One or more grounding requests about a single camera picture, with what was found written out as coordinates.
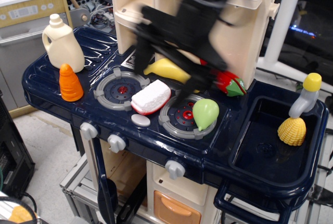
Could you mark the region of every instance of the gray knob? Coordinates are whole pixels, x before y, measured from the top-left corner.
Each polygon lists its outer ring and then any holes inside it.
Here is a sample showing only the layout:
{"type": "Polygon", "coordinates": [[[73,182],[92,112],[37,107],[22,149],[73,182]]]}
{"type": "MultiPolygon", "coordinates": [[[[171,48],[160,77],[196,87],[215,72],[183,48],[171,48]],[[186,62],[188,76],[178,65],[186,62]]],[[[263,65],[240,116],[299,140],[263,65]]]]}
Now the gray knob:
{"type": "Polygon", "coordinates": [[[165,168],[169,172],[170,178],[173,180],[177,179],[178,177],[183,177],[185,174],[184,166],[174,160],[167,161],[165,168]]]}
{"type": "Polygon", "coordinates": [[[114,153],[118,153],[126,148],[126,142],[120,136],[111,134],[108,137],[108,143],[110,144],[110,150],[114,153]]]}
{"type": "Polygon", "coordinates": [[[81,124],[80,130],[82,131],[83,137],[87,140],[93,139],[98,135],[98,131],[96,130],[96,128],[87,122],[81,124]]]}

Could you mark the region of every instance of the red and white sponge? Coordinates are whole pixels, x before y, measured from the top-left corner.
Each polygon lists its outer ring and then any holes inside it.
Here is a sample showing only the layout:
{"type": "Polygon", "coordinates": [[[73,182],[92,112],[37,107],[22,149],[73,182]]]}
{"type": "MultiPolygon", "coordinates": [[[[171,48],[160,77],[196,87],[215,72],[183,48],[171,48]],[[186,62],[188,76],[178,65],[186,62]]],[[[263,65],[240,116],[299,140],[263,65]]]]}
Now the red and white sponge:
{"type": "Polygon", "coordinates": [[[131,106],[141,115],[150,115],[161,109],[171,97],[170,88],[160,80],[132,96],[131,106]]]}

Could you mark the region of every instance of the orange object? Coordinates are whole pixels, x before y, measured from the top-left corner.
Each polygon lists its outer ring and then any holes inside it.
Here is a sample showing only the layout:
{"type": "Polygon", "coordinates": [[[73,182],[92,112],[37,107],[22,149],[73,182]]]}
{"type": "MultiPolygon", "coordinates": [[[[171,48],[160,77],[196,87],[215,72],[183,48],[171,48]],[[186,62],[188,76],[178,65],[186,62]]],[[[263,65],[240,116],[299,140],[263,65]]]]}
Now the orange object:
{"type": "Polygon", "coordinates": [[[81,83],[69,64],[61,65],[59,84],[63,100],[74,102],[82,98],[83,89],[81,83]]]}
{"type": "Polygon", "coordinates": [[[201,221],[199,211],[159,191],[154,191],[154,215],[167,224],[200,224],[201,221]]]}

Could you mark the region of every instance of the gray button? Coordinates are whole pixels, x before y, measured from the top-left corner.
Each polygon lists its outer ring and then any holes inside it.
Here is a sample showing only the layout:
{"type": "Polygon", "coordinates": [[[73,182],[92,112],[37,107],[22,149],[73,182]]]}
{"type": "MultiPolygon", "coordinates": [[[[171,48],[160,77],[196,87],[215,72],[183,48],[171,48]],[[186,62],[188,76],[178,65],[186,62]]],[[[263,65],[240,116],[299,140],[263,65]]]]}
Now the gray button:
{"type": "Polygon", "coordinates": [[[140,127],[148,127],[150,125],[150,119],[140,114],[134,114],[131,116],[132,122],[140,127]]]}

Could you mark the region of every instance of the control panel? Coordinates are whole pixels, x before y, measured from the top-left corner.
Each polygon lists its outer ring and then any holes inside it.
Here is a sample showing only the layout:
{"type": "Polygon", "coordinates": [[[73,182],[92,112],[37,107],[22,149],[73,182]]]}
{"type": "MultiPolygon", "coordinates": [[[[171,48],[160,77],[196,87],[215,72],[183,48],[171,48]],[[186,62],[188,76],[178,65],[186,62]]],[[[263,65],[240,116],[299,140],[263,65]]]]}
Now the control panel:
{"type": "Polygon", "coordinates": [[[30,0],[20,2],[0,7],[0,28],[48,17],[51,14],[68,13],[68,11],[66,0],[30,0]]]}

